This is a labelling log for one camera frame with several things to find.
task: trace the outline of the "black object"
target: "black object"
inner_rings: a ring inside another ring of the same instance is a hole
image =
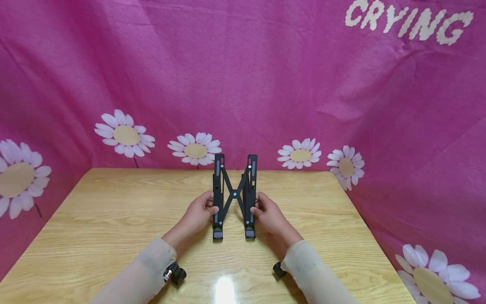
[[[172,284],[179,287],[182,284],[182,281],[187,277],[187,274],[185,270],[179,267],[177,262],[173,262],[164,272],[164,281],[167,282],[169,277],[172,280]]]
[[[223,194],[225,182],[228,186],[229,197],[223,205]],[[245,237],[255,238],[255,217],[250,212],[250,208],[255,206],[257,199],[257,156],[248,155],[246,168],[242,174],[242,179],[237,189],[233,189],[225,169],[225,155],[214,155],[214,174],[213,174],[213,205],[219,207],[218,213],[213,215],[213,240],[223,239],[223,222],[228,212],[232,200],[236,199],[243,214]]]
[[[274,272],[279,278],[287,274],[286,271],[282,270],[281,262],[278,262],[274,265]]]

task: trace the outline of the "flower center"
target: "flower center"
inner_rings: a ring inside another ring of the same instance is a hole
[[[308,161],[311,158],[311,152],[309,150],[298,149],[290,154],[290,158],[293,161]]]
[[[451,292],[439,276],[426,268],[414,269],[418,289],[432,304],[453,304]]]
[[[124,145],[136,145],[140,142],[140,135],[127,125],[119,125],[113,135],[116,141]]]
[[[198,143],[191,143],[187,147],[184,148],[184,153],[187,154],[187,156],[195,158],[195,159],[200,159],[208,153],[208,150],[206,147],[204,147],[201,144]]]
[[[339,171],[346,179],[353,176],[354,166],[349,158],[344,157],[339,161]]]
[[[28,163],[19,162],[11,165],[0,174],[0,195],[16,197],[32,183],[34,175],[34,168]]]

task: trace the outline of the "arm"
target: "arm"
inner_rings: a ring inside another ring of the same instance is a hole
[[[212,192],[196,198],[172,229],[162,238],[155,238],[89,304],[147,304],[164,287],[165,269],[177,258],[175,248],[203,229],[217,212],[218,207],[212,205]]]
[[[351,293],[322,262],[321,257],[287,221],[278,205],[258,193],[251,212],[286,245],[282,270],[289,272],[309,304],[357,304]]]

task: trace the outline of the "white letter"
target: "white letter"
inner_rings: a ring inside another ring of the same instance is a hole
[[[463,30],[461,29],[452,30],[452,36],[446,37],[447,28],[449,28],[449,26],[454,21],[462,21],[462,23],[464,24],[463,28],[465,28],[471,24],[473,16],[474,14],[472,12],[463,12],[463,13],[454,14],[450,18],[445,19],[444,23],[437,31],[437,42],[439,44],[447,44],[447,45],[452,45],[453,43],[455,43],[461,36]]]
[[[371,6],[369,7],[369,11],[366,14],[366,17],[363,19],[363,22],[361,23],[361,28],[364,29],[365,26],[369,22],[369,28],[374,31],[376,30],[376,20],[383,14],[383,11],[385,10],[385,5],[383,2],[380,0],[375,0]]]
[[[390,7],[386,10],[386,27],[383,33],[388,33],[390,29],[392,28],[392,25],[401,20],[405,14],[408,12],[408,7],[405,7],[403,10],[401,10],[398,13],[398,16],[395,17],[395,8],[393,5],[390,5]]]
[[[410,27],[410,24],[412,24],[412,21],[414,20],[417,12],[418,12],[418,8],[414,8],[410,13],[410,15],[408,15],[407,20],[405,20],[405,22],[401,26],[400,31],[398,32],[398,37],[402,37],[403,35],[405,35],[405,33],[408,31],[408,28]]]
[[[366,0],[356,0],[351,4],[351,6],[347,9],[346,12],[346,25],[347,26],[355,26],[358,24],[361,20],[361,16],[357,16],[355,19],[352,18],[352,14],[355,8],[360,7],[361,11],[364,13],[366,9],[368,8],[368,1]]]
[[[410,31],[410,34],[408,35],[409,39],[412,40],[413,38],[415,38],[415,36],[418,33],[418,30],[420,30],[420,35],[418,37],[419,40],[429,39],[429,37],[434,33],[435,28],[442,20],[442,18],[445,16],[445,14],[446,14],[446,10],[440,11],[437,14],[437,16],[435,16],[435,19],[432,21],[432,23],[430,23],[430,18],[432,14],[430,8],[426,8],[422,12],[422,14],[420,14],[420,17],[418,17],[417,22],[415,23],[414,27]]]

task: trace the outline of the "table surface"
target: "table surface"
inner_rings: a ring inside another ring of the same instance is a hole
[[[233,186],[242,171],[229,171]],[[156,236],[212,188],[210,170],[92,169],[0,284],[0,303],[87,303]],[[257,190],[279,204],[361,304],[414,304],[405,285],[330,172],[259,171]],[[238,203],[224,223],[178,251],[188,274],[151,303],[306,303],[290,275],[272,267],[285,248],[256,225],[246,241]]]

